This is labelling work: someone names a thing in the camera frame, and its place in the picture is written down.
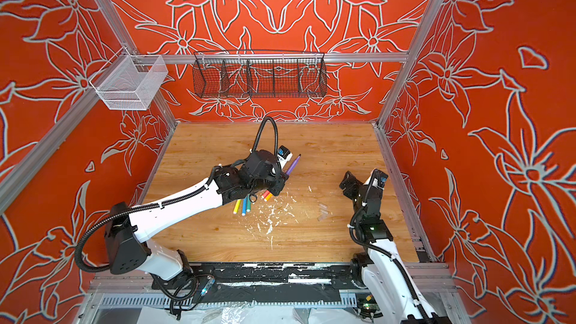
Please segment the purple marker pen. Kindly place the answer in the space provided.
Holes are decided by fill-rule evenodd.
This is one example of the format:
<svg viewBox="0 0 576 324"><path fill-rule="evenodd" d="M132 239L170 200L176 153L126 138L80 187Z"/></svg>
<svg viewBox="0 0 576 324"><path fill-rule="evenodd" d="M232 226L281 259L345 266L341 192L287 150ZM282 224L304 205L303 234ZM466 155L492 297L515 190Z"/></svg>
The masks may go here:
<svg viewBox="0 0 576 324"><path fill-rule="evenodd" d="M297 165L298 162L300 161L301 157L302 157L302 156L299 154L299 155L296 157L296 159L294 159L294 160L292 161L291 165L289 166L288 170L286 171L286 174L287 174L288 176L290 176L290 175L292 174L292 172L293 172L294 169L296 168L296 165Z"/></svg>

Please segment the green marker pen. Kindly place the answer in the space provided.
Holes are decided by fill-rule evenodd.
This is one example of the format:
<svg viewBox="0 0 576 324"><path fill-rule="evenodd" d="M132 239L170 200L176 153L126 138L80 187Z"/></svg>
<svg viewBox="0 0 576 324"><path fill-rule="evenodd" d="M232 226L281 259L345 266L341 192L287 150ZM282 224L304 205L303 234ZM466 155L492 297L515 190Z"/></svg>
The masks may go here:
<svg viewBox="0 0 576 324"><path fill-rule="evenodd" d="M249 196L246 203L246 213L251 212L252 202L252 196Z"/></svg>

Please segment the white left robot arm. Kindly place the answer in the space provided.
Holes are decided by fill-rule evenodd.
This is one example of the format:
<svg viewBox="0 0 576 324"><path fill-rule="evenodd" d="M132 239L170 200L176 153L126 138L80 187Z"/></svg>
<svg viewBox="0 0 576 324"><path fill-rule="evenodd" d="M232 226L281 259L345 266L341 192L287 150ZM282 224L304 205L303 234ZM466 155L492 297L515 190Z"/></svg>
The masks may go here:
<svg viewBox="0 0 576 324"><path fill-rule="evenodd" d="M167 249L155 243L152 237L201 212L238 200L255 200L260 191L279 194L289 178L284 167L292 156L283 145L275 157L269 151L258 150L250 153L240 168L216 166L210 177L160 199L152 208L134 206L133 213L106 225L108 271L122 275L139 270L165 281L188 272L188 260L183 252Z"/></svg>

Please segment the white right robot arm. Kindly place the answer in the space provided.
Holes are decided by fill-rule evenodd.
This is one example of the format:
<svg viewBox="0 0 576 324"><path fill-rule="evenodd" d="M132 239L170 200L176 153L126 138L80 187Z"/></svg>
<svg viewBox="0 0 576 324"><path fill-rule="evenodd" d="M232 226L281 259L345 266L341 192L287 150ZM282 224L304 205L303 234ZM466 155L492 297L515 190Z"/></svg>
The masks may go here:
<svg viewBox="0 0 576 324"><path fill-rule="evenodd" d="M372 323L450 323L428 302L409 275L393 235L381 218L381 202L388 174L373 169L369 179L345 172L339 188L352 200L347 225L353 242L364 248L351 259L352 282L370 292L356 314Z"/></svg>

